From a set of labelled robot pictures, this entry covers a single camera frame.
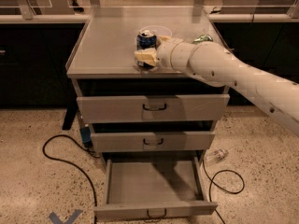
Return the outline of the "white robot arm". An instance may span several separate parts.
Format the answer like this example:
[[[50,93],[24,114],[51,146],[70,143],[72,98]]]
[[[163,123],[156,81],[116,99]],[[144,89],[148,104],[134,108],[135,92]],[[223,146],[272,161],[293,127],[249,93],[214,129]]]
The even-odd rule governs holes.
[[[299,84],[243,63],[218,43],[191,44],[170,38],[156,49],[137,50],[135,57],[140,62],[181,72],[213,87],[232,88],[299,135]]]

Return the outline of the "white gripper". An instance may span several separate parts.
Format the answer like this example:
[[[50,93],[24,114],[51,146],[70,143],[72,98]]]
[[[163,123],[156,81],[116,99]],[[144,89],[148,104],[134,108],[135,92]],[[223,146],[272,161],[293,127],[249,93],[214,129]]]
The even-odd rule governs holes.
[[[192,73],[189,59],[196,46],[183,42],[182,39],[168,35],[158,35],[155,48],[140,49],[134,52],[135,58],[150,66],[159,67],[182,73]]]

